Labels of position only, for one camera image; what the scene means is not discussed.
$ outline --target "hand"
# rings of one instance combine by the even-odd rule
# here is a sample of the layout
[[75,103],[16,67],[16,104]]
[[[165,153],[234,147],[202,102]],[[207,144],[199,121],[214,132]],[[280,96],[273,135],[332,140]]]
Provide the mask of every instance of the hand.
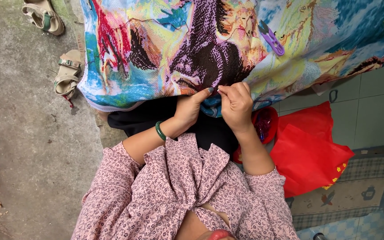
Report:
[[174,118],[181,123],[184,131],[196,123],[199,106],[211,95],[213,88],[206,88],[192,96],[179,96],[177,98],[176,113]]
[[237,82],[232,86],[219,86],[221,95],[221,115],[235,135],[254,128],[251,122],[253,100],[250,87],[246,82]]

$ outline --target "purple thread snips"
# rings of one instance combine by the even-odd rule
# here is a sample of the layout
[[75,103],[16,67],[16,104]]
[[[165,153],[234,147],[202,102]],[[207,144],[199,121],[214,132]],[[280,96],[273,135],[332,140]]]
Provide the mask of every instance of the purple thread snips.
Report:
[[270,30],[270,28],[262,20],[260,20],[260,25],[257,25],[259,27],[260,34],[268,42],[270,47],[272,47],[274,52],[278,56],[284,55],[285,53],[284,47],[280,44],[278,39],[276,39],[274,32],[272,32],[272,30]]

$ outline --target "woman's right hand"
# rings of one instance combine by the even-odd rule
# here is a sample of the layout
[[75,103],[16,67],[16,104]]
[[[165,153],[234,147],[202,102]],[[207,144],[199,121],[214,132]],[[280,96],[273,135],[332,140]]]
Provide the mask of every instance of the woman's right hand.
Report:
[[219,86],[221,95],[221,115],[235,135],[254,129],[251,122],[253,100],[250,87],[246,82],[237,82],[231,86]]

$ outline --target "floor mat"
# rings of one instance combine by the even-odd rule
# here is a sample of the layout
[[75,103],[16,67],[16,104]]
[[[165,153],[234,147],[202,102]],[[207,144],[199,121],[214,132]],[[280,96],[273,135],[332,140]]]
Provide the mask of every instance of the floor mat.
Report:
[[384,146],[354,150],[336,184],[285,199],[296,231],[384,209]]

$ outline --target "floral print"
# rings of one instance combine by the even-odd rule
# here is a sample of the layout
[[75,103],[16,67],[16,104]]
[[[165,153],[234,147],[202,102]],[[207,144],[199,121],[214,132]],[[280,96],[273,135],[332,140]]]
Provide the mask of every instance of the floral print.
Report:
[[[104,150],[103,161],[85,194],[72,240],[174,239],[187,211],[209,230],[225,229],[237,239],[298,240],[284,200],[285,177],[278,172],[249,176],[212,144],[198,149],[195,135],[134,161],[122,143]],[[227,225],[209,203],[225,212]]]

